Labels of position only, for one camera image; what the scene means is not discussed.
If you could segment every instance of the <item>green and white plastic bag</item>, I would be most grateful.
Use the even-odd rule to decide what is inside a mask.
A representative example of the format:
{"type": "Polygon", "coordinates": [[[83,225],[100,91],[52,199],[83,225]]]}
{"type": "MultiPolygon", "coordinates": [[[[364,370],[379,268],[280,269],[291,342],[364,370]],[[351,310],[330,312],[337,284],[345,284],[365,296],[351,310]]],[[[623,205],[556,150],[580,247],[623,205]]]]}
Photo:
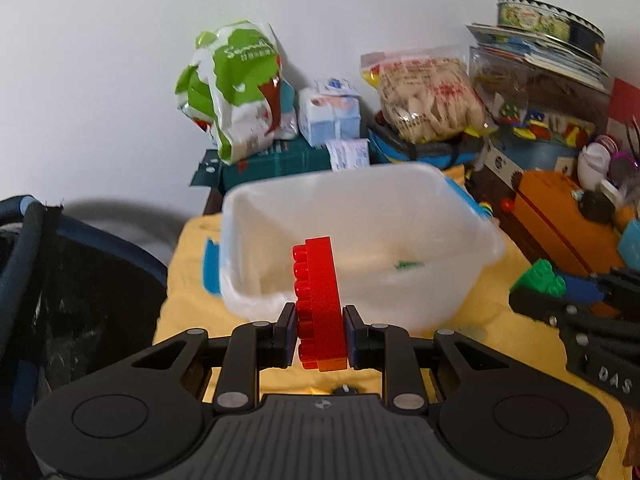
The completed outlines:
{"type": "Polygon", "coordinates": [[[293,88],[268,25],[239,22],[203,32],[175,88],[178,107],[208,130],[223,162],[267,149],[297,134],[293,88]]]}

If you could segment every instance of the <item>translucent plastic bin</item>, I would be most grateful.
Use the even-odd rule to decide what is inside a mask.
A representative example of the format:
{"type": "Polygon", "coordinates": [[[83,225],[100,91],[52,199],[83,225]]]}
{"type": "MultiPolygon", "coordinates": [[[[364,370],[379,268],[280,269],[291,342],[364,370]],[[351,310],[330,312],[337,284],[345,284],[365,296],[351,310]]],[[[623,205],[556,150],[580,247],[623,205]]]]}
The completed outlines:
{"type": "Polygon", "coordinates": [[[366,323],[438,325],[504,251],[498,229],[463,195],[419,163],[236,187],[220,237],[225,305],[250,320],[275,320],[295,300],[292,247],[330,236],[342,305],[356,305],[366,323]],[[397,269],[400,262],[424,266],[397,269]]]}

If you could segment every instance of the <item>plastic bag of dried food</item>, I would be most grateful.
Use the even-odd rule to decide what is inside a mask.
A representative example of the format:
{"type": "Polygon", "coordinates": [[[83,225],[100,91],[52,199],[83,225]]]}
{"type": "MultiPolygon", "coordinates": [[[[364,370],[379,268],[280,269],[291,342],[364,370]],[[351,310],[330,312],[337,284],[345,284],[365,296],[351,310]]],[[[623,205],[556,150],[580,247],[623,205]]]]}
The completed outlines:
{"type": "Polygon", "coordinates": [[[455,47],[375,52],[362,56],[360,67],[363,79],[378,89],[385,119],[409,142],[484,127],[484,107],[455,47]]]}
{"type": "Polygon", "coordinates": [[[203,32],[175,88],[178,108],[210,131],[220,159],[232,164],[297,134],[293,88],[281,70],[269,25],[203,32]]]}

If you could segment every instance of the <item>yellow tablecloth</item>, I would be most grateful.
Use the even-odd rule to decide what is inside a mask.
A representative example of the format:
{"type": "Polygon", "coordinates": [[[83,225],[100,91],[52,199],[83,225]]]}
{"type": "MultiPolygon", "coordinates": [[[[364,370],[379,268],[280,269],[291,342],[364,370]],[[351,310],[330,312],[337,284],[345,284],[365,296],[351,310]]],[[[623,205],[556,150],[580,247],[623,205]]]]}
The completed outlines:
{"type": "MultiPolygon", "coordinates": [[[[230,314],[222,300],[210,295],[202,286],[204,247],[208,238],[218,241],[220,219],[220,215],[194,218],[185,225],[169,266],[168,299],[158,321],[156,342],[192,327],[207,329],[211,337],[229,335],[234,327],[246,322],[230,314]]],[[[508,305],[509,288],[529,267],[529,263],[516,245],[506,236],[504,238],[507,247],[504,258],[484,270],[458,314],[445,326],[573,384],[602,402],[614,421],[615,436],[598,476],[601,480],[628,480],[630,470],[622,467],[622,459],[629,427],[622,407],[613,397],[564,369],[564,347],[555,330],[511,311],[508,305]]],[[[422,336],[430,337],[432,333],[433,330],[422,336]]],[[[217,378],[215,372],[205,400],[212,397],[217,378]]],[[[322,394],[345,383],[366,392],[380,392],[380,373],[374,370],[320,373],[317,370],[303,370],[297,364],[287,370],[271,369],[260,374],[262,393],[322,394]]]]}

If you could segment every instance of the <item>red lego brick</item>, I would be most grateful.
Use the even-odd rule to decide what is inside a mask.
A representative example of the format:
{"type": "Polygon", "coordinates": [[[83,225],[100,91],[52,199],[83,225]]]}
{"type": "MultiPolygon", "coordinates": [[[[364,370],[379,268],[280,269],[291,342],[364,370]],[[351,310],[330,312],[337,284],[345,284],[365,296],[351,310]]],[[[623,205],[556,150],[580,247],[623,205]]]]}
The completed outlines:
{"type": "Polygon", "coordinates": [[[300,361],[307,370],[345,370],[347,345],[331,239],[306,240],[293,247],[293,259],[300,361]]]}

